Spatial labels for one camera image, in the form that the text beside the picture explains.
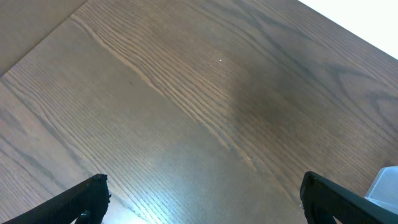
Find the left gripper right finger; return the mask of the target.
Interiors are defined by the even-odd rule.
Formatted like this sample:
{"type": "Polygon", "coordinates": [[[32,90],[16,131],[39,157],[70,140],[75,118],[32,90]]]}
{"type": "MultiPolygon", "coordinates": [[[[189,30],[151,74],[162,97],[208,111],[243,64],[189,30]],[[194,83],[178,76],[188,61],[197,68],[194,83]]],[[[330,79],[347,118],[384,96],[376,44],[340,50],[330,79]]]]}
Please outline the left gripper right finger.
{"type": "Polygon", "coordinates": [[[397,223],[395,213],[312,171],[303,177],[300,199],[308,224],[397,223]]]}

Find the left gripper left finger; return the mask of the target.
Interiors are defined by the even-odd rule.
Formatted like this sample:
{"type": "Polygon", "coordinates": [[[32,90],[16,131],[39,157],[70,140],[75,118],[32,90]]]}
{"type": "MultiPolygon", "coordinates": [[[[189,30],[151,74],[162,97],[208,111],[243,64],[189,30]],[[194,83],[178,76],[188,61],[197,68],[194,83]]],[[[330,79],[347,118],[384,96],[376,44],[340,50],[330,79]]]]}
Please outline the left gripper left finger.
{"type": "Polygon", "coordinates": [[[96,223],[108,210],[106,174],[96,174],[4,224],[96,223]]]}

